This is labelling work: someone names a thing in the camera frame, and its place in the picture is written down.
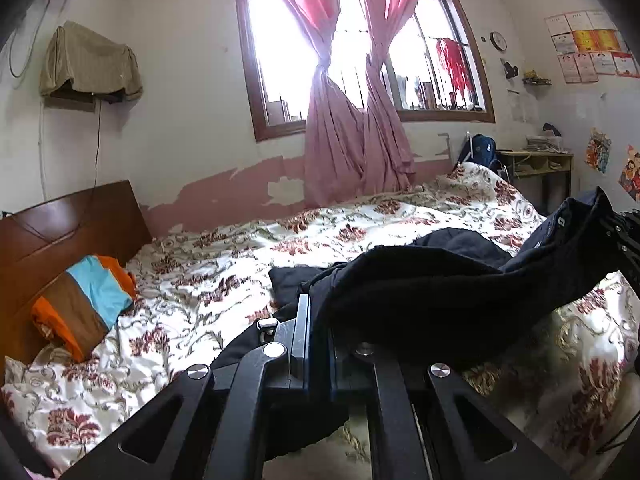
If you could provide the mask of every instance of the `hanging laundry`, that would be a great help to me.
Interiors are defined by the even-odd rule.
[[[457,41],[451,38],[440,38],[436,45],[440,65],[449,74],[454,94],[460,92],[464,99],[465,88],[472,91],[469,76],[466,73],[465,62],[462,59],[462,47]]]

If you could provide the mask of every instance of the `wall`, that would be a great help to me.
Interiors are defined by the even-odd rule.
[[[24,65],[28,44],[45,0],[36,0],[16,36],[14,70]],[[57,25],[73,20],[114,41],[123,41],[125,0],[52,0],[22,81],[0,54],[0,209],[10,212],[44,200],[39,170],[40,95],[38,81],[45,50]],[[122,161],[122,108],[104,105],[100,124],[98,183],[126,178]],[[45,109],[42,117],[47,197],[55,198],[94,184],[98,113]]]
[[[572,10],[601,9],[597,0],[503,0],[522,40],[526,66],[553,80],[553,87],[536,89],[541,119],[562,132],[575,153],[574,192],[601,186],[616,209],[634,201],[618,185],[628,144],[640,149],[640,80],[600,76],[591,84],[567,85],[544,19]],[[591,127],[612,139],[609,170],[601,175],[584,163]]]
[[[524,134],[537,129],[511,120],[500,54],[480,41],[500,30],[508,59],[522,65],[510,14],[499,0],[461,2],[485,61],[497,122],[406,124],[422,180],[450,168],[446,137],[438,134],[448,133],[456,150],[467,130],[518,148]],[[303,136],[254,140],[235,0],[129,0],[127,15],[127,43],[138,58],[145,94],[124,126],[124,153],[152,233],[301,209]]]

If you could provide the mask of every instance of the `floral bedsheet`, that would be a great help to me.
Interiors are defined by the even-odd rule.
[[[270,316],[271,267],[328,266],[445,227],[475,230],[516,254],[542,221],[514,187],[465,163],[409,192],[276,222],[172,233],[143,247],[127,264],[140,297],[89,361],[74,364],[68,352],[53,346],[29,366],[6,358],[2,398],[35,448],[64,471],[178,373],[211,362],[255,319]],[[505,355],[465,376],[575,472],[593,454],[616,407],[621,380],[637,352],[639,315],[640,302],[628,283],[611,274],[583,300],[548,316]],[[355,456],[362,464],[351,478],[370,478],[366,431],[350,423],[351,429],[342,428],[326,445],[340,442],[346,447],[343,458]],[[275,469],[266,468],[265,478],[270,470]]]

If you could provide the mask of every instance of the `wooden window frame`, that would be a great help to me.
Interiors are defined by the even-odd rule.
[[[460,0],[451,0],[456,13],[462,23],[462,28],[466,35],[466,40],[471,49],[474,64],[478,71],[478,79],[484,98],[485,111],[473,112],[464,110],[398,110],[398,116],[402,122],[479,122],[495,123],[494,104],[489,90],[489,82],[486,78],[484,64],[478,49],[476,37],[473,34],[471,25],[466,17],[465,11],[460,4]],[[260,81],[260,68],[255,53],[254,34],[251,28],[249,15],[249,0],[236,0],[238,14],[238,27],[240,32],[240,50],[242,55],[242,65],[244,67],[244,80],[249,98],[249,109],[254,124],[254,134],[256,142],[267,139],[276,139],[293,134],[304,133],[306,120],[291,121],[289,123],[267,124],[266,106],[262,95],[262,84]]]

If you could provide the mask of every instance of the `wooden desk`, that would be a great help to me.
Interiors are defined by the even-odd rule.
[[[498,160],[507,168],[511,183],[514,184],[520,178],[539,176],[542,178],[542,203],[545,211],[542,214],[549,215],[549,175],[564,173],[564,198],[571,196],[571,172],[574,166],[573,153],[555,152],[527,152],[524,150],[497,150]],[[559,164],[558,168],[552,168],[549,164]]]

